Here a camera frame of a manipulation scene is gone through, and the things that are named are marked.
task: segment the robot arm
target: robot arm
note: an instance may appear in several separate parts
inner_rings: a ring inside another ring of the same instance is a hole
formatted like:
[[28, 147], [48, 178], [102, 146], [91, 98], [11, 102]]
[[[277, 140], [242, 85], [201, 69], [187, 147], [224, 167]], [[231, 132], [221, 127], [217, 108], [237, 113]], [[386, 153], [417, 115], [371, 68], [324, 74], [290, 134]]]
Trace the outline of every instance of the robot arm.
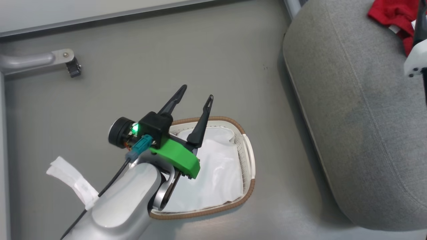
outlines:
[[414, 42], [411, 53], [404, 63], [404, 74], [412, 78], [422, 75], [424, 82], [424, 94], [427, 105], [427, 4], [425, 0], [419, 0], [417, 20], [415, 22]]
[[141, 163], [103, 194], [64, 240], [139, 239], [150, 224], [149, 202], [161, 184], [161, 173]]
[[150, 112], [138, 122], [125, 117], [110, 128], [108, 141], [129, 150], [126, 162], [110, 182], [115, 181], [127, 163], [129, 170], [109, 188], [87, 212], [83, 211], [65, 232], [64, 240], [137, 240], [150, 223], [149, 211], [164, 209], [180, 176], [196, 178], [201, 147], [211, 112], [213, 96], [188, 141], [169, 134], [172, 111], [187, 89], [183, 85], [158, 112]]

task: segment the metal bracket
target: metal bracket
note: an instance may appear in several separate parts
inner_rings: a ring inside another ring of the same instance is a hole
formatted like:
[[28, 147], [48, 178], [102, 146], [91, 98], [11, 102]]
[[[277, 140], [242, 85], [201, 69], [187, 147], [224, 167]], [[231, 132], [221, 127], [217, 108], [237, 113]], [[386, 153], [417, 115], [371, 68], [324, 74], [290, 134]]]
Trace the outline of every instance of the metal bracket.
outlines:
[[20, 73], [41, 67], [65, 63], [71, 77], [81, 74], [80, 65], [71, 49], [61, 49], [49, 53], [28, 56], [6, 56], [0, 54], [0, 72], [4, 75]]
[[181, 172], [171, 165], [169, 172], [169, 178], [166, 182], [160, 185], [157, 193], [154, 197], [153, 208], [162, 211], [166, 204], [169, 202], [170, 196], [175, 189], [178, 179], [181, 176]]

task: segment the teal connector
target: teal connector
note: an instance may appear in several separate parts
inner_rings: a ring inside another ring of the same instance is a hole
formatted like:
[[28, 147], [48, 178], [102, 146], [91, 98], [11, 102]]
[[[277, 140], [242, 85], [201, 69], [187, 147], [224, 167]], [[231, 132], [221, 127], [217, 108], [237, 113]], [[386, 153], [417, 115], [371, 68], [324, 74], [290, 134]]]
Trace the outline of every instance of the teal connector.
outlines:
[[150, 135], [144, 135], [142, 138], [132, 146], [132, 150], [130, 150], [125, 155], [125, 159], [130, 158], [130, 162], [138, 159], [139, 155], [147, 150], [151, 144], [153, 143], [153, 138]]

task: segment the gray floor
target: gray floor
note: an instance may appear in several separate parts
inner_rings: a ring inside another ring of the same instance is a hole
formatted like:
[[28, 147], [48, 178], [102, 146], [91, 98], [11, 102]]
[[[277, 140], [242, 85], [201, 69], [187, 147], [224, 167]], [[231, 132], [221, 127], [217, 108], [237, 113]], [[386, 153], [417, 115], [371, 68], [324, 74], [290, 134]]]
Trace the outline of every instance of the gray floor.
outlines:
[[158, 110], [182, 84], [189, 87], [175, 119], [199, 116], [213, 94], [211, 115], [244, 127], [255, 191], [228, 212], [154, 221], [142, 239], [425, 239], [425, 231], [358, 228], [340, 213], [283, 70], [289, 20], [279, 0], [191, 8], [0, 45], [14, 55], [72, 48], [84, 66], [77, 79], [57, 68], [6, 79], [13, 240], [59, 239], [84, 207], [45, 174], [51, 161], [63, 156], [101, 189], [125, 153], [108, 144], [110, 125]]

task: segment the white fabric liner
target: white fabric liner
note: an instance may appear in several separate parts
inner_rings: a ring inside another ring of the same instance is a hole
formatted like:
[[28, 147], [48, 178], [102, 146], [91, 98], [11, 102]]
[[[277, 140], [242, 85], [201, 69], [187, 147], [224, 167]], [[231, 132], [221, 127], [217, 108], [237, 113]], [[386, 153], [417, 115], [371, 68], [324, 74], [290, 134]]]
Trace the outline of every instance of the white fabric liner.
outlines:
[[[193, 130], [178, 137], [187, 139]], [[163, 212], [188, 212], [222, 205], [243, 196], [243, 179], [234, 132], [208, 127], [197, 152], [200, 172], [196, 179], [181, 177]]]

